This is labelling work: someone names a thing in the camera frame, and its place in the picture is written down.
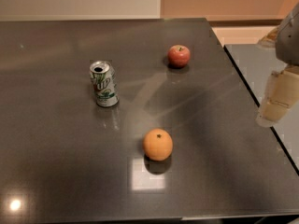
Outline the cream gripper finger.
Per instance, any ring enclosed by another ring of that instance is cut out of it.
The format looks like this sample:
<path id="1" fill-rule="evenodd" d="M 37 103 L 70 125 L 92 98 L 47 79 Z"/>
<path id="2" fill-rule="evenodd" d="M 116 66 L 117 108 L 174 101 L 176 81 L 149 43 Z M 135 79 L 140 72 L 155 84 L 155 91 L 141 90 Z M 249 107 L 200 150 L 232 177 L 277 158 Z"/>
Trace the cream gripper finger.
<path id="1" fill-rule="evenodd" d="M 277 35 L 278 28 L 275 27 L 258 41 L 258 45 L 263 48 L 273 48 L 276 43 Z"/>
<path id="2" fill-rule="evenodd" d="M 273 71 L 268 78 L 257 123 L 262 127 L 277 124 L 298 101 L 299 66 L 288 64 L 280 72 Z"/>

